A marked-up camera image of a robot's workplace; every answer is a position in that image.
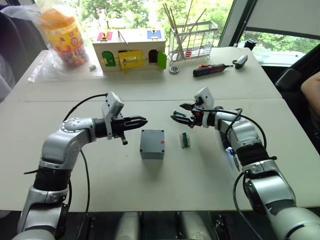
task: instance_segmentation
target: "wooden toy house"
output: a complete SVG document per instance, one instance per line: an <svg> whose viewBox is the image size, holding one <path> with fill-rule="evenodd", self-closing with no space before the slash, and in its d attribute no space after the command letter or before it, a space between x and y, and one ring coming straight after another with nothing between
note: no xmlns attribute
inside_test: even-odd
<svg viewBox="0 0 320 240"><path fill-rule="evenodd" d="M163 29L117 29L100 32L93 48L104 72L166 69Z"/></svg>

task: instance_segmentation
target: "white table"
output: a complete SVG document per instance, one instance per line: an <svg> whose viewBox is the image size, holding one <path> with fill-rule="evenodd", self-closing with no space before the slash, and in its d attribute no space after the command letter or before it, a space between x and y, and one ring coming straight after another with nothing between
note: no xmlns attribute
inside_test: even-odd
<svg viewBox="0 0 320 240"><path fill-rule="evenodd" d="M128 71L127 74L109 72L105 77L94 77L85 65L58 80L42 76L34 83L28 82L28 78L47 53L48 51L42 51L5 101L81 101L88 96L109 91L116 92L125 101L192 100L195 93L203 87L208 87L215 99L281 98L248 48L213 48L209 60L200 58L189 63L175 63L180 68L177 75L170 74L167 68L163 71ZM227 68L221 73L193 77L193 70L199 64L229 65L242 55L248 55L248 60L239 70Z"/></svg>
<svg viewBox="0 0 320 240"><path fill-rule="evenodd" d="M200 211L234 210L232 187L239 172L230 165L219 134L203 127L188 128L170 119L185 101L125 101L124 116L148 119L143 128L120 139L98 139L86 145L90 182L90 211ZM12 102L0 104L0 209L21 210L35 175L23 175L38 167L41 147L55 132L75 102ZM75 117L101 117L102 101L85 103ZM215 105L243 108L267 137L267 150L292 186L297 204L320 206L320 157L282 99L222 99ZM141 160L141 129L165 131L164 160ZM179 134L190 135L191 147L182 149ZM79 157L71 175L71 211L84 211L86 175ZM241 186L241 209L251 209Z"/></svg>

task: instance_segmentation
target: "orange lid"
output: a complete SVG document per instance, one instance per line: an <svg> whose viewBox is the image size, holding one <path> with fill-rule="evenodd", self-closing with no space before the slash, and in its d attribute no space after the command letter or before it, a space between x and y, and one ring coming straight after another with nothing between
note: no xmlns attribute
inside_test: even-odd
<svg viewBox="0 0 320 240"><path fill-rule="evenodd" d="M39 20L42 29L54 30L69 26L75 21L73 16L66 16L57 9L51 8L44 11Z"/></svg>

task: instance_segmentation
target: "green door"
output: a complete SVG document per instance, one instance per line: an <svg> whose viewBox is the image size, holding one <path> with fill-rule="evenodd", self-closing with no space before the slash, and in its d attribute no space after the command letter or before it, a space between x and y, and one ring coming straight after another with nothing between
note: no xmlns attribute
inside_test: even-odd
<svg viewBox="0 0 320 240"><path fill-rule="evenodd" d="M104 65L106 67L115 67L116 66L114 55L110 51L104 51L102 53L102 60L103 60Z"/></svg>
<svg viewBox="0 0 320 240"><path fill-rule="evenodd" d="M167 56L164 52L158 52L157 63L160 68L166 69L167 67Z"/></svg>

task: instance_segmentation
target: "robotic arm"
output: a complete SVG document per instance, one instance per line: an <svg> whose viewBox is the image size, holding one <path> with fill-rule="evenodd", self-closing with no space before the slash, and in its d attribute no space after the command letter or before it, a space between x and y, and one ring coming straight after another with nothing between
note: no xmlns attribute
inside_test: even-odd
<svg viewBox="0 0 320 240"><path fill-rule="evenodd" d="M234 149L242 172L249 179L244 189L252 209L268 217L277 238L320 239L320 218L296 206L293 190L277 167L276 158L268 156L254 125L237 111L232 114L219 111L223 109L220 106L214 108L214 99L207 87L201 89L194 98L194 104L180 105L191 111L191 119L176 114L171 118L191 128L212 126L220 131L224 147L231 146Z"/></svg>
<svg viewBox="0 0 320 240"><path fill-rule="evenodd" d="M35 181L18 222L18 235L13 240L54 240L63 235L69 211L64 200L82 147L103 137L121 138L126 145L124 131L148 122L141 116L123 117L123 106L120 98L110 92L102 106L103 118L68 119L44 141Z"/></svg>

